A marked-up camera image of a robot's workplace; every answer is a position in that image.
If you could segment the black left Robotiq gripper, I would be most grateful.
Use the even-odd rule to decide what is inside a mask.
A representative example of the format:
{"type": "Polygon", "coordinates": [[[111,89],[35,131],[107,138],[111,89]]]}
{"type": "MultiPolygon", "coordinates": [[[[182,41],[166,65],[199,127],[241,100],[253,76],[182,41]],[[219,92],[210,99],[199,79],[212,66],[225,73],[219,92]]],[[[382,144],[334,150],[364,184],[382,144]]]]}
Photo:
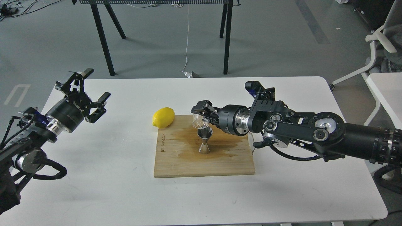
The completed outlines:
{"type": "Polygon", "coordinates": [[[46,113],[46,117],[49,120],[58,120],[69,133],[83,122],[84,117],[86,122],[95,123],[106,113],[106,100],[111,93],[105,92],[98,101],[92,102],[84,92],[84,80],[93,72],[92,68],[80,73],[73,72],[67,80],[60,80],[55,84],[55,89],[65,96],[46,113]]]}

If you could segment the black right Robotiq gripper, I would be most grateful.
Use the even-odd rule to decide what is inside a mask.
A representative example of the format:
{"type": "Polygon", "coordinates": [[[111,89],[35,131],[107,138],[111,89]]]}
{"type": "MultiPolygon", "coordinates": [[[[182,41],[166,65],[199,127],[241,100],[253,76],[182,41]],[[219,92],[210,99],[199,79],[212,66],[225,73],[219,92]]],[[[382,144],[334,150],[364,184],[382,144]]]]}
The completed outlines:
{"type": "Polygon", "coordinates": [[[209,124],[228,134],[244,136],[249,132],[247,121],[250,113],[245,106],[227,105],[217,109],[209,100],[202,100],[192,107],[191,113],[203,116],[209,124]]]}

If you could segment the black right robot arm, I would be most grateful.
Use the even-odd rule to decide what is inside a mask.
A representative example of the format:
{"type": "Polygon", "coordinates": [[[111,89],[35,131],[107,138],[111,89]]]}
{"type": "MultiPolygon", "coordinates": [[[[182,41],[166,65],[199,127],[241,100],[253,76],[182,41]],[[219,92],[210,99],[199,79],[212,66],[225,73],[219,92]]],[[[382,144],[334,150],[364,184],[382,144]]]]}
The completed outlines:
{"type": "Polygon", "coordinates": [[[401,131],[345,123],[332,112],[295,112],[275,100],[275,88],[248,81],[245,89],[254,97],[251,107],[227,105],[215,108],[199,101],[191,113],[204,116],[223,132],[237,136],[262,134],[255,148],[270,146],[288,159],[325,162],[353,156],[370,163],[401,167],[401,131]]]}

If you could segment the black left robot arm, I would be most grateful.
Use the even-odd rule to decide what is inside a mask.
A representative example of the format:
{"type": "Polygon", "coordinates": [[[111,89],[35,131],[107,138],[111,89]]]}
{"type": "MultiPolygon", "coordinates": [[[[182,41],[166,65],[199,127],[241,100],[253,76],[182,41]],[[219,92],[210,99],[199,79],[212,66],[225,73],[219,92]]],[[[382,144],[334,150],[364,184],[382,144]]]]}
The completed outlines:
{"type": "Polygon", "coordinates": [[[73,73],[65,81],[57,81],[55,89],[64,94],[46,114],[29,107],[12,116],[1,141],[1,213],[20,203],[20,192],[31,179],[55,180],[67,174],[61,164],[48,159],[42,150],[46,142],[55,143],[57,136],[73,132],[83,121],[96,122],[106,113],[105,92],[92,101],[84,91],[84,81],[94,70],[73,73]]]}

